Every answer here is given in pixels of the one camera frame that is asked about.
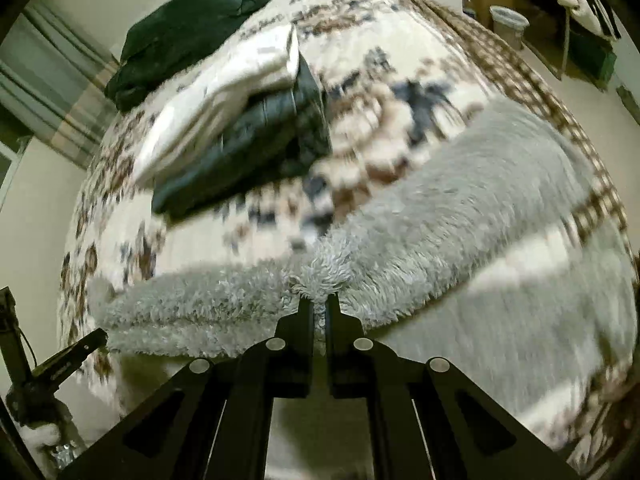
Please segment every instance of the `curtain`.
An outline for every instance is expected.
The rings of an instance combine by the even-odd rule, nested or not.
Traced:
[[[116,115],[102,93],[116,69],[110,54],[32,1],[0,44],[0,104],[86,168]]]

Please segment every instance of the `beige floor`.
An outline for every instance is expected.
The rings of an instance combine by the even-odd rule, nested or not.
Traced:
[[[528,49],[522,57],[536,70],[578,119],[600,153],[628,215],[634,251],[640,249],[640,126],[614,89],[599,91],[570,71],[558,81]]]

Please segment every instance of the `floral blanket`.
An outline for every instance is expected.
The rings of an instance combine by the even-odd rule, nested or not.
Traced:
[[[551,122],[593,164],[593,193],[564,220],[568,237],[580,245],[604,218],[625,231],[618,194],[580,125],[516,52],[478,23],[428,0],[273,0],[221,50],[280,22],[296,25],[300,53],[328,93],[332,154],[306,177],[254,189],[170,225],[151,213],[151,192],[133,186],[130,176],[162,106],[211,60],[174,76],[117,118],[89,166],[62,264],[61,346],[95,327],[87,294],[92,276],[123,290],[187,267],[249,266],[302,251],[377,190],[463,134],[469,119],[499,92]],[[95,352],[81,374],[92,391],[113,402],[118,366],[115,356]],[[607,401],[622,396],[625,378],[626,368],[597,378],[572,426],[566,454],[582,474],[605,467],[624,442],[633,399]]]

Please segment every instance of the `white plastic bucket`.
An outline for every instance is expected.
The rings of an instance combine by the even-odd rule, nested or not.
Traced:
[[[522,49],[522,35],[529,27],[529,20],[509,7],[489,7],[494,19],[494,32],[515,50]]]

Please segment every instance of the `folded dark garment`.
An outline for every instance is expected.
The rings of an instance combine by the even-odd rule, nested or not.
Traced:
[[[215,52],[270,0],[172,0],[127,33],[104,94],[127,112],[180,70]]]
[[[322,98],[300,58],[293,88],[254,96],[196,164],[154,189],[152,211],[179,220],[268,182],[306,174],[330,152]]]

